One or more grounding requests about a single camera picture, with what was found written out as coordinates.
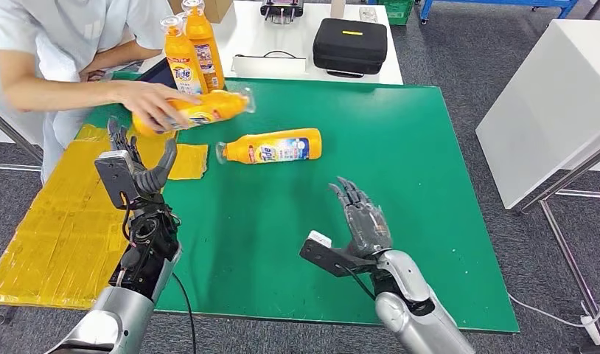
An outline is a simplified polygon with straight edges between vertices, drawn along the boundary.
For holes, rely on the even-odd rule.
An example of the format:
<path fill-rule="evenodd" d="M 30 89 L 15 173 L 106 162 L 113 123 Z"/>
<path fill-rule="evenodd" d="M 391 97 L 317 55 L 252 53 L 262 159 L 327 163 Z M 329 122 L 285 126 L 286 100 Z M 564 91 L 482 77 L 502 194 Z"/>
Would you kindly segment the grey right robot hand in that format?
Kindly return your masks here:
<path fill-rule="evenodd" d="M 337 180 L 338 184 L 329 183 L 329 188 L 343 208 L 352 237 L 346 252 L 355 257 L 367 258 L 391 249 L 391 233 L 381 208 L 353 181 L 340 176 Z"/>

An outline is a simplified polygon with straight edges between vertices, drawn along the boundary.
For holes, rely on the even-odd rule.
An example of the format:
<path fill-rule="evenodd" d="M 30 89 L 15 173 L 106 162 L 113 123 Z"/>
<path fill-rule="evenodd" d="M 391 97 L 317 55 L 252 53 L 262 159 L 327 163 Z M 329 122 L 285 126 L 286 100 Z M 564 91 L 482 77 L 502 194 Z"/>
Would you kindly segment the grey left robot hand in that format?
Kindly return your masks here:
<path fill-rule="evenodd" d="M 174 138 L 164 143 L 164 152 L 157 165 L 146 168 L 137 147 L 137 136 L 127 137 L 127 130 L 117 119 L 107 125 L 110 150 L 101 154 L 99 164 L 107 167 L 115 185 L 113 191 L 124 192 L 129 198 L 150 197 L 161 192 L 175 163 L 178 148 Z"/>

